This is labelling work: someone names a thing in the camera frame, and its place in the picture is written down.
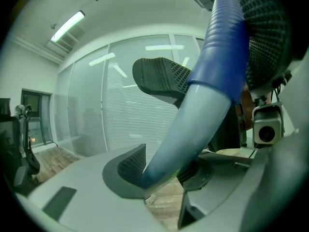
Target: ceiling light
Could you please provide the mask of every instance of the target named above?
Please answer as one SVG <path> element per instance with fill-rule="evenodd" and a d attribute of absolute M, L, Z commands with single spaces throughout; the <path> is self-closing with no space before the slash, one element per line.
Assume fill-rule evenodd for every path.
<path fill-rule="evenodd" d="M 184 60 L 183 60 L 183 63 L 182 63 L 182 66 L 186 66 L 188 61 L 189 61 L 190 57 L 185 57 Z"/>
<path fill-rule="evenodd" d="M 75 15 L 73 15 L 65 24 L 63 24 L 58 31 L 53 35 L 51 41 L 57 42 L 62 35 L 64 35 L 71 27 L 78 23 L 81 19 L 85 17 L 85 14 L 80 10 Z"/>
<path fill-rule="evenodd" d="M 101 62 L 103 62 L 103 61 L 105 61 L 105 60 L 108 60 L 108 59 L 110 59 L 110 58 L 114 58 L 114 57 L 115 57 L 115 54 L 114 54 L 113 52 L 111 52 L 111 53 L 109 53 L 109 54 L 106 54 L 106 55 L 104 55 L 104 56 L 102 56 L 102 57 L 99 57 L 99 58 L 97 58 L 97 59 L 91 61 L 91 62 L 89 63 L 89 65 L 90 65 L 90 66 L 93 66 L 93 65 L 99 64 L 99 63 L 101 63 Z"/>
<path fill-rule="evenodd" d="M 146 51 L 171 50 L 171 49 L 183 50 L 184 45 L 179 45 L 179 44 L 149 45 L 149 46 L 146 46 L 145 49 Z"/>
<path fill-rule="evenodd" d="M 123 70 L 118 66 L 118 64 L 114 64 L 114 68 L 123 76 L 127 77 L 126 73 L 123 72 Z"/>
<path fill-rule="evenodd" d="M 126 87 L 137 87 L 137 84 L 133 84 L 133 85 L 128 85 L 128 86 L 123 86 L 124 88 Z"/>

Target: camera lens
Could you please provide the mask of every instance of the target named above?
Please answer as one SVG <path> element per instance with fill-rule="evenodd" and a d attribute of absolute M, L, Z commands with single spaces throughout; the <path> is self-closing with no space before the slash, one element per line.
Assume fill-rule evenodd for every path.
<path fill-rule="evenodd" d="M 268 143 L 271 140 L 273 140 L 275 134 L 276 134 L 275 130 L 272 129 L 270 126 L 265 126 L 259 131 L 259 137 L 265 143 Z"/>

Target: wooden floor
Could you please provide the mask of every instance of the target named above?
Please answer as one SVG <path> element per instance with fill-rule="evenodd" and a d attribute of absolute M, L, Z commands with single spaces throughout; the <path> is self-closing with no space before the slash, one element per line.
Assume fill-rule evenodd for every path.
<path fill-rule="evenodd" d="M 239 149 L 218 151 L 219 154 L 247 157 Z M 39 182 L 53 177 L 79 158 L 55 147 L 35 154 L 41 164 L 41 170 L 36 175 Z M 177 230 L 178 217 L 182 205 L 183 188 L 177 178 L 170 181 L 156 192 L 156 201 L 148 207 L 150 212 L 171 232 Z"/>

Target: camera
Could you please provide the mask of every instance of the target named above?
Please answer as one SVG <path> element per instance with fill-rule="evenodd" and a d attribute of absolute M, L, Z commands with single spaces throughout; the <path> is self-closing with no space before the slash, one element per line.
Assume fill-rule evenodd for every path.
<path fill-rule="evenodd" d="M 252 118 L 254 148 L 273 145 L 283 136 L 281 102 L 256 107 Z"/>

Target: ceiling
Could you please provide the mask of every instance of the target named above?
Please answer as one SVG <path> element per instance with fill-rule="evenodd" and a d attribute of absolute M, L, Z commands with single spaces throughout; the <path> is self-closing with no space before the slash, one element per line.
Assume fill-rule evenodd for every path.
<path fill-rule="evenodd" d="M 85 37 L 94 39 L 125 27 L 151 23 L 175 23 L 205 27 L 210 13 L 193 0 L 30 0 L 12 33 L 39 46 L 49 46 L 56 29 L 77 11 L 85 18 L 78 23 Z"/>

